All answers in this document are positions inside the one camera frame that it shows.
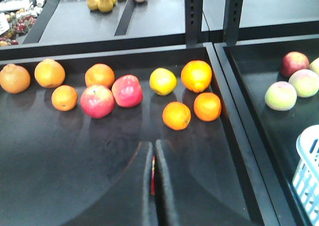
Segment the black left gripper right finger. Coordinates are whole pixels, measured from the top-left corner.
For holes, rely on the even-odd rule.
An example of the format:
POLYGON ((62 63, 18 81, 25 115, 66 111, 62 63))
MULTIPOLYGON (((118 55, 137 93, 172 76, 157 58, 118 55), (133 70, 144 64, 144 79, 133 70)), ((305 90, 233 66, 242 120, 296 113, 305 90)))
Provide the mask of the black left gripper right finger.
POLYGON ((249 226, 182 168, 168 140, 155 144, 155 189, 162 226, 249 226))

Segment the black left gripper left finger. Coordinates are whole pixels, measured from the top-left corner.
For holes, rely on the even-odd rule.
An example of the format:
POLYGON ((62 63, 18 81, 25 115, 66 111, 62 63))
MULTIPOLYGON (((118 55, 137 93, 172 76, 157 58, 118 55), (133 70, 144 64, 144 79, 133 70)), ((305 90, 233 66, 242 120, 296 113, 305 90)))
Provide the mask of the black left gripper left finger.
POLYGON ((152 161, 152 143, 140 142, 115 184, 98 201, 64 225, 150 226, 152 161))

